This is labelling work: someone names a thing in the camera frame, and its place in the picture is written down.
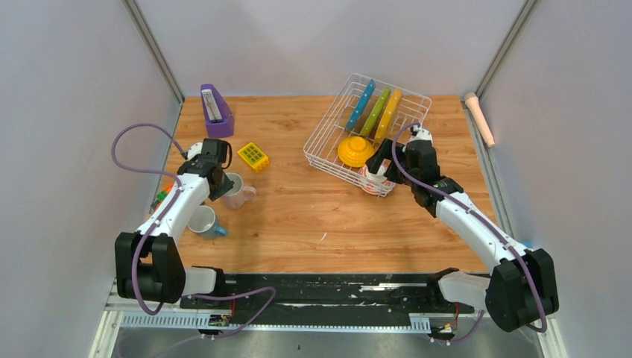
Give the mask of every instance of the wire dish rack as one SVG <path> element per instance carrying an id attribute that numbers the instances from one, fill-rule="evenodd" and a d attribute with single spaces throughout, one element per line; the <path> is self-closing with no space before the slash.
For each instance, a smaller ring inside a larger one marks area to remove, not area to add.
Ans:
<path id="1" fill-rule="evenodd" d="M 338 145 L 349 136 L 360 135 L 359 132 L 369 116 L 370 109 L 373 108 L 378 97 L 382 94 L 382 90 L 386 86 L 392 90 L 399 88 L 373 79 L 376 83 L 376 88 L 373 91 L 369 104 L 366 106 L 358 123 L 356 123 L 354 130 L 346 131 L 344 126 L 370 80 L 370 77 L 358 73 L 349 76 L 331 107 L 329 107 L 329 110 L 327 110 L 327 113 L 325 113 L 325 116 L 307 140 L 307 143 L 305 143 L 303 151 L 310 166 L 353 185 L 371 189 L 373 192 L 377 192 L 378 196 L 384 197 L 393 190 L 395 187 L 394 183 L 389 181 L 385 183 L 373 182 L 359 174 L 359 168 L 352 168 L 342 163 L 340 158 L 338 158 Z M 390 139 L 393 139 L 404 125 L 415 122 L 423 123 L 432 104 L 432 100 L 429 97 L 402 88 L 399 88 L 399 90 L 402 91 L 402 98 L 399 100 L 399 106 L 387 136 Z M 377 149 L 379 144 L 373 141 L 374 135 L 375 128 L 365 138 Z"/>

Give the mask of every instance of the small green object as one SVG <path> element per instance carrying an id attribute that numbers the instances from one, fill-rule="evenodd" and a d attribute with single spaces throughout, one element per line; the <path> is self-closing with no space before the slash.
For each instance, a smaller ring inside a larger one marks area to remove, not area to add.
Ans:
<path id="1" fill-rule="evenodd" d="M 382 112 L 382 108 L 384 108 L 384 105 L 386 104 L 386 100 L 388 99 L 388 96 L 390 95 L 391 95 L 391 88 L 385 87 L 384 90 L 382 91 L 382 94 L 377 99 L 376 105 L 373 106 L 373 110 L 371 110 L 371 114 L 369 115 L 369 118 L 367 118 L 367 121 L 364 123 L 364 127 L 362 127 L 362 130 L 360 131 L 361 136 L 368 136 L 371 133 L 371 130 L 373 130 L 373 126 L 375 125 L 375 122 L 377 121 L 377 117 Z"/>
<path id="2" fill-rule="evenodd" d="M 167 197 L 167 194 L 168 193 L 166 191 L 164 191 L 164 190 L 159 192 L 158 195 L 156 195 L 156 200 L 158 200 L 158 201 L 165 200 L 165 198 Z"/>

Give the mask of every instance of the pink mug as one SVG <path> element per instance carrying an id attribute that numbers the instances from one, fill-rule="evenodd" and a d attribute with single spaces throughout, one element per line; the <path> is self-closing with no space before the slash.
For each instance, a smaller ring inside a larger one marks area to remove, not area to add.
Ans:
<path id="1" fill-rule="evenodd" d="M 226 176 L 233 182 L 233 188 L 222 195 L 221 200 L 230 209 L 239 209 L 246 201 L 256 197 L 256 189 L 245 186 L 244 180 L 236 173 L 226 173 Z"/>

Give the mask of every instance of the cup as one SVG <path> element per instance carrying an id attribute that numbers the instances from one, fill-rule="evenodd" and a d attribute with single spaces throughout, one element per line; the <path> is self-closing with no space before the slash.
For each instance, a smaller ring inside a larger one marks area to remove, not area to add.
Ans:
<path id="1" fill-rule="evenodd" d="M 228 235 L 228 230 L 219 226 L 215 211 L 206 205 L 200 205 L 195 208 L 186 226 L 197 235 L 208 239 Z"/>
<path id="2" fill-rule="evenodd" d="M 245 186 L 244 180 L 236 173 L 226 173 L 226 176 L 233 182 L 233 188 L 222 195 L 221 200 L 230 209 L 239 209 L 246 201 L 256 197 L 256 189 Z"/>
<path id="3" fill-rule="evenodd" d="M 363 166 L 358 171 L 358 173 L 360 173 L 360 175 L 363 177 L 360 180 L 360 187 L 362 188 L 362 190 L 368 192 L 371 195 L 379 195 L 379 184 L 386 185 L 389 183 L 389 181 L 384 176 L 384 173 L 386 173 L 386 169 L 386 166 L 382 164 L 379 166 L 377 174 L 371 174 L 369 173 L 367 166 Z"/>

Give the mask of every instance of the wooden table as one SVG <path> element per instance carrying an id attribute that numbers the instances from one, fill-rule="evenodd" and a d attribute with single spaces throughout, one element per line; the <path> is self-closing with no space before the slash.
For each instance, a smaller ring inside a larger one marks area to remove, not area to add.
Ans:
<path id="1" fill-rule="evenodd" d="M 446 225 L 418 207 L 407 186 L 387 197 L 309 166 L 303 145 L 333 101 L 331 96 L 226 98 L 236 119 L 239 150 L 257 144 L 271 159 L 254 173 L 235 153 L 228 172 L 239 173 L 259 196 L 239 210 L 210 203 L 229 236 L 207 240 L 185 230 L 178 250 L 185 266 L 227 272 L 436 272 L 448 267 L 485 271 L 474 252 Z M 444 175 L 474 203 L 493 210 L 457 96 L 434 96 L 424 126 L 433 134 Z M 176 139 L 184 148 L 206 136 L 199 98 L 187 98 Z M 172 147 L 167 170 L 182 157 Z M 167 178 L 163 187 L 171 185 Z"/>

